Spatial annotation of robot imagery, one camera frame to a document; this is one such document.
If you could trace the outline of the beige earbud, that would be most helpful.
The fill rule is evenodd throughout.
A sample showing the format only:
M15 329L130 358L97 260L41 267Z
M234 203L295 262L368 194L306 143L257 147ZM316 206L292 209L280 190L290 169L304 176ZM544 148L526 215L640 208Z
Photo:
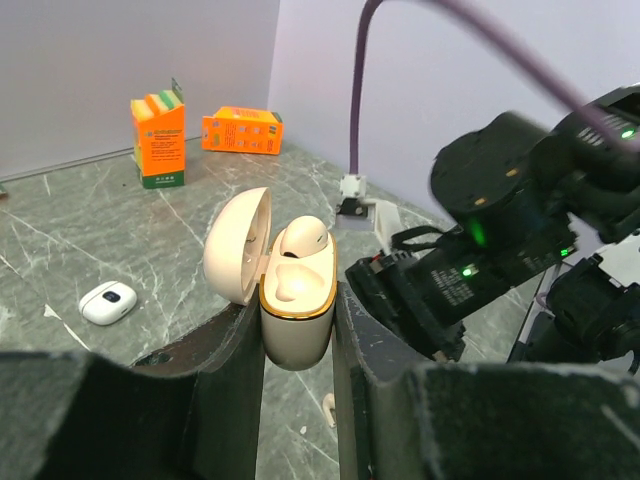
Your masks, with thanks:
M322 400L321 404L322 412L325 418L325 421L329 428L334 429L336 427L336 417L335 417L335 396L333 392L327 393Z
M305 215L292 220L284 230L280 254L304 258L323 250L328 244L329 232L322 220Z

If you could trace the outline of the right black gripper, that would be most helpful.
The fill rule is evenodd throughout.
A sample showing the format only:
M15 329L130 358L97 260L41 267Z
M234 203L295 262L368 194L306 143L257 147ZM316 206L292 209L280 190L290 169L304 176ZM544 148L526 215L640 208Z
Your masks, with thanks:
M360 303L411 348L433 358L457 360L464 350L463 319L561 262L575 249L565 227L545 228L524 243L483 249L462 228L439 231L418 257L408 241L432 226L396 235L391 253L356 261L346 278Z

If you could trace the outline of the white earbud charging case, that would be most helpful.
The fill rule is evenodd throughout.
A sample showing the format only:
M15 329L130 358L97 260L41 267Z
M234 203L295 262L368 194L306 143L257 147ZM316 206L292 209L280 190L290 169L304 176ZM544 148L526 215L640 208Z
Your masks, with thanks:
M137 300L137 294L130 286L120 281L108 281L86 293L78 303L78 310L87 321L108 326L127 315Z

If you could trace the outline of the beige earbud charging case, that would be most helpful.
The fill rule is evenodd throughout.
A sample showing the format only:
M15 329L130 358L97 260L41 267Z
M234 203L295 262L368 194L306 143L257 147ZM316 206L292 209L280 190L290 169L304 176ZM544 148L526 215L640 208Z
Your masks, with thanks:
M267 356L284 370L302 371L318 364L329 344L337 243L326 226L323 250L304 258L283 256L279 247L287 226L271 233L269 188L243 191L215 219L204 244L203 268L214 292L229 302L248 305L253 295L259 297Z

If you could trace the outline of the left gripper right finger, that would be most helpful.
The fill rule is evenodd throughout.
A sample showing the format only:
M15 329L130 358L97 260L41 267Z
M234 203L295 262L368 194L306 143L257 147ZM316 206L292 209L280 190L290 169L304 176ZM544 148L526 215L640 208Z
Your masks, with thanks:
M593 365L434 363L340 285L344 479L635 479L639 384Z

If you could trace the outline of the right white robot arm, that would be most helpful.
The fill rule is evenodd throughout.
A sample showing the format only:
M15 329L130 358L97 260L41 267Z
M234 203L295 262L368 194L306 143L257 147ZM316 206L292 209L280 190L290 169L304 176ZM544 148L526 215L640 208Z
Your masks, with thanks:
M505 112L436 156L431 192L454 219L396 233L387 254L348 268L367 311L414 350L456 361L463 320L560 263L578 217L616 243L639 225L639 163L576 114L545 131Z

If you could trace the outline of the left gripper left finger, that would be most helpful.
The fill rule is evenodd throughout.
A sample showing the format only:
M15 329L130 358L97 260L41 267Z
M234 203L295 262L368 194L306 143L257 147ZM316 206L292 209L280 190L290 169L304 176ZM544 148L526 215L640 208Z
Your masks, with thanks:
M251 479L265 353L257 299L131 366L1 356L5 479Z

